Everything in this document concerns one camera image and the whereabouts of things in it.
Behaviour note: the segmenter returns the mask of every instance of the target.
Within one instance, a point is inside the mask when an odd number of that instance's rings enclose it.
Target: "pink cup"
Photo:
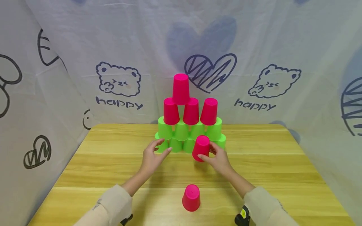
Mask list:
[[[200,190],[194,184],[187,185],[184,196],[182,197],[182,205],[187,211],[194,212],[200,206]]]
[[[207,98],[202,108],[200,121],[204,125],[214,125],[218,114],[218,101],[214,98]]]
[[[202,154],[209,156],[210,151],[210,139],[205,135],[200,135],[196,138],[194,150],[192,151],[192,157],[198,162],[203,162],[197,155]]]
[[[184,123],[187,125],[195,125],[199,122],[199,101],[191,97],[185,106]]]
[[[173,77],[173,101],[177,105],[185,105],[189,101],[189,98],[189,77],[185,74],[176,74]]]
[[[176,125],[180,121],[177,105],[171,97],[163,101],[163,121],[167,125]]]

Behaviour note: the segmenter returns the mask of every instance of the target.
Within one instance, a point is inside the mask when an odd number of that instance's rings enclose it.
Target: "right hand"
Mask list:
[[[216,172],[220,173],[223,176],[228,175],[230,172],[233,172],[234,169],[230,165],[229,158],[227,157],[226,151],[219,147],[214,142],[210,142],[210,152],[215,155],[215,157],[210,158],[206,155],[197,155],[200,159],[210,164]]]

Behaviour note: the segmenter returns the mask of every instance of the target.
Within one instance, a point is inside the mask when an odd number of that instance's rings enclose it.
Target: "finger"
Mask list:
[[[156,140],[156,144],[157,144],[157,145],[160,145],[160,144],[162,144],[164,141],[165,141],[164,138],[158,139],[158,140]]]
[[[219,145],[217,145],[216,143],[210,141],[210,146],[215,150],[215,153],[217,153],[220,150],[223,150]]]
[[[158,145],[158,144],[162,144],[162,142],[164,141],[165,139],[158,139],[158,140],[153,140],[148,146],[146,149],[152,149],[154,150],[155,147]]]
[[[204,162],[207,162],[208,164],[212,164],[212,158],[206,156],[206,155],[197,155],[197,157],[199,157],[201,160],[203,160]]]
[[[160,154],[161,162],[170,154],[172,150],[172,147],[169,147],[168,149],[164,150],[162,154]]]
[[[213,153],[214,155],[216,155],[216,151],[214,149],[210,149],[209,150],[210,153]]]

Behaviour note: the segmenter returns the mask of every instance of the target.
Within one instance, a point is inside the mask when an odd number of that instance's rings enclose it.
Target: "green cup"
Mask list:
[[[167,125],[163,121],[163,116],[159,117],[158,126],[160,138],[164,138],[165,140],[169,140],[172,138],[172,126]]]
[[[160,139],[158,132],[155,134],[155,139],[156,140]],[[156,146],[156,148],[158,148],[158,150],[156,152],[162,153],[164,150],[169,148],[168,141],[165,140],[161,145]]]
[[[184,152],[191,154],[194,150],[194,146],[195,141],[191,137],[188,137],[187,140],[184,141]]]
[[[185,141],[189,137],[189,125],[180,120],[175,126],[175,138],[178,141]]]
[[[202,124],[201,121],[199,121],[197,124],[191,126],[191,132],[190,137],[193,140],[196,140],[196,138],[200,135],[205,134],[205,125]]]
[[[216,144],[219,145],[222,149],[225,149],[226,136],[224,134],[221,134],[221,138],[216,141]]]
[[[173,137],[170,139],[170,147],[172,147],[172,152],[180,152],[182,151],[182,141],[179,141]]]
[[[221,138],[221,125],[222,125],[221,118],[216,118],[216,123],[214,125],[210,125],[207,127],[206,136],[211,141],[218,141]]]

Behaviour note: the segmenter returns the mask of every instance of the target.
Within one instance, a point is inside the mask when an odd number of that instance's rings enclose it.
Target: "wood grain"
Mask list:
[[[139,168],[157,125],[101,124],[89,132],[30,226],[71,226],[109,187]],[[278,198],[300,225],[354,225],[287,129],[279,125],[223,125],[233,167]],[[185,187],[200,188],[201,207],[181,204]],[[242,199],[207,164],[171,153],[136,193],[129,226],[235,225]]]

